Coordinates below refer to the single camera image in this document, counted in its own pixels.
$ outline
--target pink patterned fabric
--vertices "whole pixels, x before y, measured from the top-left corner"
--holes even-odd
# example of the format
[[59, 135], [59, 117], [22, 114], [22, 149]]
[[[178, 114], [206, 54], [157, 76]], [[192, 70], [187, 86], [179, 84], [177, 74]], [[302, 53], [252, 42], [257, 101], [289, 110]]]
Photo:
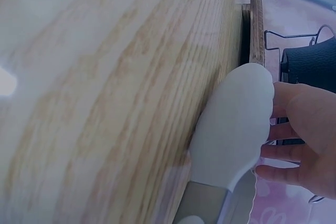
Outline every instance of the pink patterned fabric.
[[[262, 0], [265, 29], [284, 35], [315, 33], [323, 24], [336, 30], [336, 13], [302, 0]], [[321, 41], [331, 34], [323, 32]], [[270, 37], [270, 46], [281, 48], [306, 46], [308, 39], [283, 40]], [[276, 52], [266, 52], [266, 68], [274, 81], [278, 79]], [[277, 167], [290, 167], [288, 162], [261, 160]], [[257, 195], [249, 224], [332, 224], [336, 223], [336, 201], [325, 199], [317, 204], [308, 204], [313, 196], [308, 190], [257, 179]]]

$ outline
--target black object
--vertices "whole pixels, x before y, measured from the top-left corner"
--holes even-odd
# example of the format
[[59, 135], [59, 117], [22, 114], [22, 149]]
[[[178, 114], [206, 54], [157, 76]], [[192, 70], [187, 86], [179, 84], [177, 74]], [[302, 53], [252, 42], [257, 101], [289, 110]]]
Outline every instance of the black object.
[[[323, 28], [329, 28], [333, 37], [317, 43]], [[273, 31], [264, 32], [265, 49], [278, 50], [280, 48], [267, 47], [267, 34], [271, 33], [281, 38], [312, 37], [309, 46], [286, 48], [282, 52], [279, 64], [279, 80], [287, 83], [304, 83], [336, 93], [336, 35], [328, 25], [320, 27], [316, 34], [283, 36]], [[278, 119], [277, 123], [288, 122], [288, 119]], [[301, 139], [277, 141], [278, 145], [303, 144]]]

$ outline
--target wooden board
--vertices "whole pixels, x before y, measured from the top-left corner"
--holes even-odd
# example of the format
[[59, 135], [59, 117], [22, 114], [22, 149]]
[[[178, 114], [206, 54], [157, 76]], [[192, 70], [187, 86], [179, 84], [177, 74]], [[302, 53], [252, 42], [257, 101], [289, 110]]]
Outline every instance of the wooden board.
[[238, 65], [241, 11], [0, 0], [0, 63], [17, 80], [0, 97], [0, 223], [171, 222], [197, 117]]
[[250, 4], [250, 62], [265, 65], [264, 21], [262, 0], [251, 0]]

